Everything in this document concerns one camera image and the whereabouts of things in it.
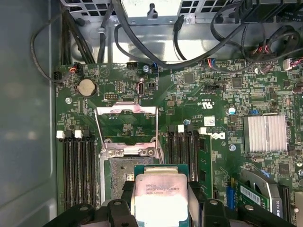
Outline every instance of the capacitor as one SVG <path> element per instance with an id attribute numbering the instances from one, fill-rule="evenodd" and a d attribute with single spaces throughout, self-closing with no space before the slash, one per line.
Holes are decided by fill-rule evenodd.
<path id="1" fill-rule="evenodd" d="M 252 159 L 252 161 L 253 161 L 253 162 L 264 162 L 264 158 L 262 158 L 262 157 L 254 157 L 254 158 Z"/>
<path id="2" fill-rule="evenodd" d="M 191 122 L 190 122 L 190 120 L 188 120 L 188 119 L 185 119 L 184 121 L 183 121 L 183 124 L 184 125 L 189 125 Z"/>
<path id="3" fill-rule="evenodd" d="M 299 93 L 302 93 L 303 92 L 303 87 L 294 87 L 292 92 L 294 94 L 299 94 Z"/>
<path id="4" fill-rule="evenodd" d="M 227 115 L 235 115 L 236 114 L 236 109 L 234 107 L 230 107 L 226 110 Z"/>
<path id="5" fill-rule="evenodd" d="M 298 180 L 298 185 L 303 187 L 303 179 Z"/>

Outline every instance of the heatsink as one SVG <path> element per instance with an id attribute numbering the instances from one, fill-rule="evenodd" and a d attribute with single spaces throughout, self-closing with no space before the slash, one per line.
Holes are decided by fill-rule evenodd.
<path id="1" fill-rule="evenodd" d="M 268 153 L 287 150 L 285 116 L 244 117 L 243 124 L 247 152 Z"/>

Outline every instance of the mounting screw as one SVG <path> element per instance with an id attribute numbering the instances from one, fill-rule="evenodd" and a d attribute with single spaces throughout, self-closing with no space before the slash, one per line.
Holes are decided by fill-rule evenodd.
<path id="1" fill-rule="evenodd" d="M 153 155 L 154 155 L 154 153 L 155 153 L 155 152 L 153 152 L 153 150 L 149 150 L 149 151 L 147 151 L 147 154 L 148 154 L 149 156 L 153 156 Z"/>
<path id="2" fill-rule="evenodd" d="M 114 152 L 113 150 L 109 150 L 109 151 L 108 151 L 108 155 L 109 155 L 110 157 L 113 157 L 113 156 L 115 156 L 115 152 Z"/>
<path id="3" fill-rule="evenodd" d="M 236 147 L 236 145 L 231 144 L 231 145 L 229 145 L 228 149 L 229 149 L 230 151 L 235 151 L 235 150 L 237 149 L 237 147 Z"/>
<path id="4" fill-rule="evenodd" d="M 88 207 L 81 207 L 80 208 L 81 211 L 85 211 L 85 210 L 88 210 L 88 209 L 89 209 Z"/>
<path id="5" fill-rule="evenodd" d="M 187 18 L 184 19 L 184 22 L 185 22 L 185 24 L 187 24 L 187 25 L 190 24 L 190 21 L 191 21 L 190 17 L 187 17 Z"/>
<path id="6" fill-rule="evenodd" d="M 71 100 L 71 98 L 67 97 L 67 98 L 65 99 L 65 102 L 66 102 L 67 104 L 71 104 L 72 100 Z"/>
<path id="7" fill-rule="evenodd" d="M 149 72 L 150 71 L 150 67 L 148 65 L 144 65 L 142 68 L 143 72 Z"/>
<path id="8" fill-rule="evenodd" d="M 209 203 L 212 205 L 218 205 L 218 201 L 216 200 L 210 200 Z"/>
<path id="9" fill-rule="evenodd" d="M 247 210 L 254 210 L 253 206 L 250 206 L 250 205 L 245 205 L 245 209 L 247 209 Z"/>

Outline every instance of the green circuit board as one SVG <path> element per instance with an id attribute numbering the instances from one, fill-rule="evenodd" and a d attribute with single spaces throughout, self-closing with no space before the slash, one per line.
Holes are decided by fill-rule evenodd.
<path id="1" fill-rule="evenodd" d="M 151 65 L 148 72 L 143 71 L 144 65 L 134 63 L 131 68 L 127 64 L 116 63 L 83 65 L 82 74 L 70 76 L 63 85 L 56 86 L 57 130 L 85 129 L 92 135 L 92 159 L 95 159 L 92 170 L 95 175 L 91 180 L 96 182 L 96 206 L 100 205 L 98 154 L 101 151 L 101 140 L 94 110 L 96 107 L 111 107 L 116 102 L 130 101 L 140 106 L 158 107 L 158 136 L 165 162 L 169 162 L 171 158 L 169 128 L 177 135 L 178 125 L 185 125 L 185 131 L 190 126 L 195 133 L 203 131 L 203 134 L 209 135 L 209 141 L 197 143 L 197 150 L 200 154 L 205 154 L 199 155 L 196 163 L 198 180 L 204 184 L 208 197 L 213 197 L 212 191 L 216 189 L 218 198 L 226 201 L 226 186 L 231 176 L 246 169 L 266 171 L 275 181 L 290 187 L 291 200 L 294 200 L 293 192 L 303 189 L 297 183 L 300 165 L 296 164 L 302 161 L 303 98 L 302 95 L 292 93 L 292 88 L 302 79 L 301 66 L 285 72 L 278 62 L 274 62 L 272 70 L 267 74 L 256 74 L 255 68 L 242 74 L 227 74 L 214 72 L 204 63 L 180 70 L 164 70 L 160 67 L 152 70 Z M 246 62 L 218 61 L 216 65 L 237 70 L 244 67 Z M 70 66 L 58 68 L 62 73 L 69 69 Z M 83 97 L 79 94 L 77 85 L 83 79 L 91 79 L 96 84 L 94 96 Z M 70 104 L 66 102 L 66 98 L 71 99 Z M 229 115 L 228 110 L 231 107 L 235 108 L 236 114 Z M 287 143 L 291 148 L 262 154 L 264 160 L 255 161 L 244 149 L 243 117 L 271 113 L 285 115 Z M 105 138 L 115 142 L 134 144 L 150 141 L 155 136 L 156 119 L 150 114 L 122 112 L 98 116 L 98 120 Z M 202 137 L 203 135 L 198 134 L 197 140 Z M 176 136 L 171 138 L 176 143 Z M 235 145 L 235 151 L 230 151 L 230 145 Z M 58 197 L 61 201 L 59 212 L 63 212 L 66 209 L 66 199 L 63 192 L 63 145 L 60 142 L 57 143 L 57 154 Z M 178 158 L 174 154 L 172 161 L 177 162 Z M 153 161 L 146 160 L 142 164 L 151 162 Z M 79 165 L 85 168 L 89 164 Z M 126 175 L 132 173 L 130 167 L 126 169 L 129 171 Z M 113 182 L 110 162 L 106 162 L 105 173 L 105 198 L 110 199 L 115 197 L 111 192 Z"/>

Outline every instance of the black dimm slot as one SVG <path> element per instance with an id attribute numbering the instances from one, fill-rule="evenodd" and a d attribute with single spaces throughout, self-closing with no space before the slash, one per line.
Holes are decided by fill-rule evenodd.
<path id="1" fill-rule="evenodd" d="M 63 177 L 64 177 L 64 210 L 71 207 L 71 188 L 70 188 L 70 143 L 69 141 L 63 142 Z"/>
<path id="2" fill-rule="evenodd" d="M 73 142 L 72 167 L 73 167 L 73 200 L 74 205 L 79 204 L 79 184 L 78 184 L 78 143 Z"/>
<path id="3" fill-rule="evenodd" d="M 90 153 L 91 153 L 91 170 L 92 170 L 92 181 L 91 181 L 91 198 L 92 198 L 92 205 L 96 207 L 96 153 L 95 153 L 95 147 L 94 147 L 94 142 L 90 141 L 89 142 L 90 146 Z"/>
<path id="4" fill-rule="evenodd" d="M 186 131 L 186 157 L 187 157 L 187 164 L 189 168 L 189 176 L 190 180 L 194 181 L 194 172 L 195 166 L 193 163 L 193 134 L 191 131 Z"/>
<path id="5" fill-rule="evenodd" d="M 77 142 L 77 156 L 78 156 L 78 189 L 79 189 L 79 203 L 83 203 L 83 183 L 82 183 L 82 141 Z"/>
<path id="6" fill-rule="evenodd" d="M 183 134 L 176 134 L 177 137 L 177 163 L 184 164 L 183 154 L 184 154 L 184 137 Z"/>
<path id="7" fill-rule="evenodd" d="M 198 181 L 198 152 L 199 152 L 199 133 L 197 131 L 194 131 L 194 150 L 193 150 L 193 166 L 194 166 L 194 172 L 193 181 Z"/>
<path id="8" fill-rule="evenodd" d="M 175 133 L 168 133 L 168 164 L 176 164 L 174 163 L 174 151 L 175 151 Z"/>
<path id="9" fill-rule="evenodd" d="M 72 166 L 72 163 L 73 163 L 73 159 L 72 159 L 72 155 L 73 155 L 73 141 L 70 140 L 69 141 L 69 155 L 68 155 L 68 166 L 69 166 L 69 185 L 70 185 L 70 193 L 71 193 L 71 203 L 70 203 L 70 206 L 72 207 L 74 205 L 74 202 L 73 202 L 73 198 L 74 198 L 74 192 L 73 192 L 73 178 L 74 178 L 74 175 L 73 175 L 73 166 Z"/>
<path id="10" fill-rule="evenodd" d="M 87 154 L 87 176 L 88 176 L 88 204 L 92 204 L 92 193 L 91 193 L 91 188 L 92 188 L 92 175 L 91 175 L 91 155 L 90 155 L 90 149 L 89 149 L 89 141 L 85 142 L 85 150 Z"/>
<path id="11" fill-rule="evenodd" d="M 82 202 L 87 203 L 87 171 L 86 171 L 86 149 L 85 141 L 81 141 L 81 150 L 80 150 L 80 177 L 81 177 L 81 197 Z"/>

